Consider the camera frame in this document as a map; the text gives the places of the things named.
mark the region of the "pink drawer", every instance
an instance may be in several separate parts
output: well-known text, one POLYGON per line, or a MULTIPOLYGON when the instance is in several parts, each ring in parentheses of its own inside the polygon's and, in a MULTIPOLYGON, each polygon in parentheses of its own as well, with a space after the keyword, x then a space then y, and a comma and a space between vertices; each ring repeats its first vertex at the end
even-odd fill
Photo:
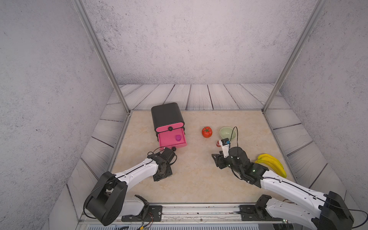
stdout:
POLYGON ((187 140, 185 139, 183 128, 161 132, 158 134, 158 138, 161 147, 180 148, 187 145, 187 140))
POLYGON ((170 125, 164 125, 164 126, 160 126, 156 128, 156 132, 165 132, 167 130, 169 130, 169 127, 172 127, 173 130, 176 128, 181 128, 184 126, 183 122, 178 122, 178 123, 174 123, 174 124, 170 124, 170 125))

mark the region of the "wooden plank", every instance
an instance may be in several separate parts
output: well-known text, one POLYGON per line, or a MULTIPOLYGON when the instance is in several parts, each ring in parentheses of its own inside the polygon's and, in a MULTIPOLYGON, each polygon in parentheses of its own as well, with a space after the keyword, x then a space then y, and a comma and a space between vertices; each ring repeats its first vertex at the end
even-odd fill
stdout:
POLYGON ((314 142, 288 155, 287 158, 298 178, 298 183, 307 188, 327 164, 326 159, 314 142))
POLYGON ((92 192, 96 183, 96 177, 82 159, 80 159, 67 183, 78 218, 80 218, 83 213, 84 200, 92 192))
POLYGON ((99 140, 90 138, 81 158, 93 173, 100 178, 100 176, 107 170, 113 149, 113 147, 102 143, 99 140))
MULTIPOLYGON (((348 192, 346 193, 345 204, 346 204, 347 208, 349 208, 349 209, 361 210, 361 208, 359 208, 357 203, 354 201, 354 199, 352 198, 352 196, 348 192)), ((365 221, 366 217, 362 212, 351 211, 350 213, 353 215, 353 218, 354 218, 353 227, 355 227, 357 225, 360 225, 365 221)), ((367 229, 367 227, 365 225, 363 225, 363 226, 361 226, 359 228, 356 228, 356 229, 357 230, 364 230, 364 229, 367 229)))
POLYGON ((191 85, 187 109, 213 109, 207 85, 191 85))
POLYGON ((265 104, 270 91, 262 84, 241 84, 249 93, 257 98, 262 104, 265 104))
POLYGON ((162 105, 173 87, 174 84, 158 85, 134 110, 150 110, 156 105, 162 105))
MULTIPOLYGON (((123 94, 124 97, 127 96, 129 93, 131 93, 136 88, 138 88, 139 86, 141 85, 119 85, 121 93, 123 94)), ((113 103, 120 103, 115 90, 111 93, 110 99, 107 102, 107 104, 113 104, 113 103)))
POLYGON ((142 85, 125 97, 129 109, 135 109, 158 85, 142 85))
POLYGON ((78 221, 68 188, 64 185, 50 213, 49 228, 51 230, 75 230, 78 221))
POLYGON ((99 120, 92 137, 115 147, 123 122, 99 120))
POLYGON ((268 109, 266 116, 273 129, 301 123, 299 118, 291 109, 268 109))
MULTIPOLYGON (((271 94, 273 85, 270 83, 266 84, 241 84, 246 90, 248 90, 255 98, 257 98, 262 104, 265 104, 268 97, 271 94)), ((276 97, 273 99, 270 109, 290 109, 285 99, 282 97, 281 93, 278 92, 276 97)))
POLYGON ((345 186, 329 164, 327 164, 317 180, 313 183, 311 189, 325 194, 328 194, 329 191, 333 191, 341 197, 344 197, 346 192, 345 186))
POLYGON ((121 103, 106 105, 100 119, 110 121, 124 121, 127 114, 121 103))
POLYGON ((290 109, 289 104, 282 96, 276 96, 269 107, 270 109, 290 109))
POLYGON ((225 84, 226 89, 233 97, 240 109, 261 109, 262 103, 251 95, 240 84, 225 84))
POLYGON ((276 129, 274 132, 280 142, 282 151, 286 155, 296 151, 312 141, 312 138, 301 124, 276 129))
POLYGON ((223 84, 208 85, 213 109, 239 109, 223 84))
POLYGON ((190 85, 175 85, 164 104, 176 102, 180 109, 186 109, 189 97, 190 85))

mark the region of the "yellow banana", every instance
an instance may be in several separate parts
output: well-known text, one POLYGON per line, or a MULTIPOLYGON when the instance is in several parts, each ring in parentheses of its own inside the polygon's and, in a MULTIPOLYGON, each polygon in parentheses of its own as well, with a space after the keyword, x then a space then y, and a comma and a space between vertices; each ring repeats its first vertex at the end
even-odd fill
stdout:
POLYGON ((279 160, 277 160, 277 158, 275 158, 274 156, 271 156, 271 155, 269 155, 269 154, 266 154, 266 153, 264 153, 264 154, 261 154, 261 155, 259 155, 258 156, 258 160, 259 159, 261 159, 262 157, 264 157, 264 156, 267 156, 267 157, 270 157, 270 158, 273 158, 273 159, 275 159, 281 166, 282 166, 282 168, 284 168, 284 166, 281 164, 281 162, 279 161, 279 160))
POLYGON ((286 172, 284 170, 284 166, 277 160, 275 157, 269 154, 261 154, 258 156, 258 160, 255 163, 263 163, 270 166, 278 175, 286 178, 286 172))

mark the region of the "metal pole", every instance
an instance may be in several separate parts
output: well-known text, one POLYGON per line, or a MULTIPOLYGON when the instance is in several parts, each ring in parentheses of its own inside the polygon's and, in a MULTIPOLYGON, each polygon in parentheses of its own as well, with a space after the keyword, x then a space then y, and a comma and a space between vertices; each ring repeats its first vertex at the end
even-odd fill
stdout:
POLYGON ((73 0, 73 2, 74 2, 74 5, 75 5, 75 8, 76 8, 76 10, 79 14, 79 17, 81 18, 83 26, 86 29, 87 34, 88 34, 89 38, 91 39, 91 42, 92 42, 92 44, 93 44, 93 46, 96 50, 96 53, 97 53, 102 65, 103 65, 103 67, 106 71, 106 74, 109 77, 110 82, 111 82, 111 84, 112 84, 112 86, 113 86, 113 88, 114 88, 114 90, 117 94, 117 97, 119 98, 120 102, 122 103, 124 110, 128 114, 129 113, 129 107, 128 107, 125 99, 124 99, 123 94, 121 93, 119 85, 116 82, 114 74, 113 74, 113 72, 111 70, 111 67, 110 67, 110 65, 107 61, 107 58, 106 58, 106 56, 105 56, 105 54, 102 50, 102 47, 101 47, 101 45, 100 45, 100 43, 97 39, 95 31, 93 30, 93 27, 92 27, 91 22, 90 22, 90 20, 87 16, 87 13, 86 13, 86 11, 83 7, 83 4, 82 4, 81 0, 73 0))
POLYGON ((287 60, 284 68, 282 69, 279 78, 277 79, 275 86, 273 87, 270 96, 268 97, 265 106, 263 107, 263 113, 266 113, 267 109, 270 107, 272 100, 276 96, 277 92, 281 88, 282 83, 284 82, 285 78, 287 77, 291 67, 293 66, 295 60, 297 59, 300 51, 303 48, 304 43, 306 42, 308 36, 311 34, 313 27, 315 26, 316 22, 318 21, 319 16, 322 14, 323 10, 326 7, 328 0, 318 0, 312 15, 309 17, 307 24, 305 25, 302 33, 300 34, 296 45, 294 46, 293 51, 290 54, 289 59, 287 60))

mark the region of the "cable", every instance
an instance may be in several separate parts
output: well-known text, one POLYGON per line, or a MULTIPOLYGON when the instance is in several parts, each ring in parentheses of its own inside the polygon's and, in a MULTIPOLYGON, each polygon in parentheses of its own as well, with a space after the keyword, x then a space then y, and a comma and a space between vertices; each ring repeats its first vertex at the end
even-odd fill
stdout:
POLYGON ((143 225, 144 225, 144 221, 143 221, 142 225, 139 228, 137 228, 137 230, 140 230, 143 225))
POLYGON ((234 172, 234 170, 233 170, 233 167, 232 167, 232 166, 231 166, 231 171, 233 172, 234 176, 236 176, 236 178, 238 178, 239 180, 243 180, 242 178, 239 178, 239 177, 235 174, 235 172, 234 172))
MULTIPOLYGON (((237 135, 236 135, 236 151, 237 151, 237 158, 239 159, 239 144, 238 144, 238 137, 239 137, 239 131, 238 131, 238 127, 234 127, 233 130, 231 131, 231 136, 230 136, 230 144, 229 144, 229 150, 230 150, 230 147, 231 147, 231 139, 233 138, 233 132, 234 132, 234 129, 236 128, 236 132, 237 132, 237 135)), ((234 176, 236 176, 236 178, 238 178, 239 180, 243 180, 242 178, 238 177, 235 173, 234 173, 234 170, 233 170, 233 165, 231 165, 231 171, 233 172, 234 176)))
POLYGON ((171 165, 173 165, 175 162, 176 162, 176 160, 178 159, 178 155, 176 155, 176 153, 174 153, 174 155, 175 155, 175 160, 174 160, 174 162, 173 163, 170 163, 169 165, 171 166, 171 165))
POLYGON ((152 224, 153 224, 153 214, 151 212, 149 212, 149 214, 151 215, 152 222, 151 222, 151 225, 148 228, 150 228, 152 226, 152 224))
MULTIPOLYGON (((160 146, 160 147, 158 147, 157 149, 159 149, 159 148, 164 148, 163 150, 161 150, 161 151, 164 151, 167 147, 161 147, 161 146, 160 146)), ((149 154, 149 153, 152 153, 152 154, 158 154, 158 153, 160 153, 161 151, 159 151, 159 152, 157 152, 157 153, 154 153, 157 149, 153 150, 153 152, 151 152, 151 151, 150 151, 150 152, 148 152, 148 153, 147 153, 147 156, 148 156, 148 154, 149 154)), ((169 165, 171 166, 171 165, 173 165, 173 164, 176 162, 176 160, 178 159, 178 156, 176 155, 176 153, 175 153, 172 149, 170 149, 170 150, 173 152, 174 156, 176 157, 173 163, 169 163, 169 165)))
MULTIPOLYGON (((285 202, 286 200, 289 200, 289 199, 285 199, 285 200, 283 200, 282 202, 285 202)), ((294 202, 286 202, 286 203, 294 204, 294 202)))
MULTIPOLYGON (((279 179, 276 179, 276 178, 273 178, 273 177, 264 177, 264 179, 274 179, 274 180, 277 180, 277 181, 280 181, 280 182, 284 182, 284 183, 286 183, 286 184, 292 185, 292 186, 294 186, 294 187, 296 187, 296 188, 298 188, 298 189, 302 190, 302 191, 303 191, 303 192, 305 192, 305 193, 308 193, 309 195, 313 196, 313 197, 314 197, 314 198, 316 198, 316 199, 319 199, 319 200, 320 200, 320 201, 322 201, 322 202, 326 202, 326 201, 324 201, 324 200, 322 200, 322 199, 320 199, 320 198, 316 197, 315 195, 310 194, 309 192, 305 191, 304 189, 301 189, 301 188, 299 188, 298 186, 296 186, 296 185, 294 185, 294 184, 291 184, 291 183, 289 183, 289 182, 282 181, 282 180, 279 180, 279 179)), ((330 204, 330 203, 327 203, 327 204, 328 204, 328 205, 331 205, 331 206, 333 206, 333 207, 335 207, 335 208, 339 208, 339 209, 343 209, 343 210, 356 211, 356 212, 364 212, 364 213, 367 215, 367 217, 366 217, 365 221, 364 221, 362 224, 360 224, 360 225, 358 225, 358 226, 355 226, 355 227, 352 227, 351 229, 358 228, 358 227, 360 227, 360 226, 364 225, 364 224, 368 221, 368 213, 367 213, 366 211, 358 210, 358 209, 341 208, 341 207, 338 207, 338 206, 333 205, 333 204, 330 204)))

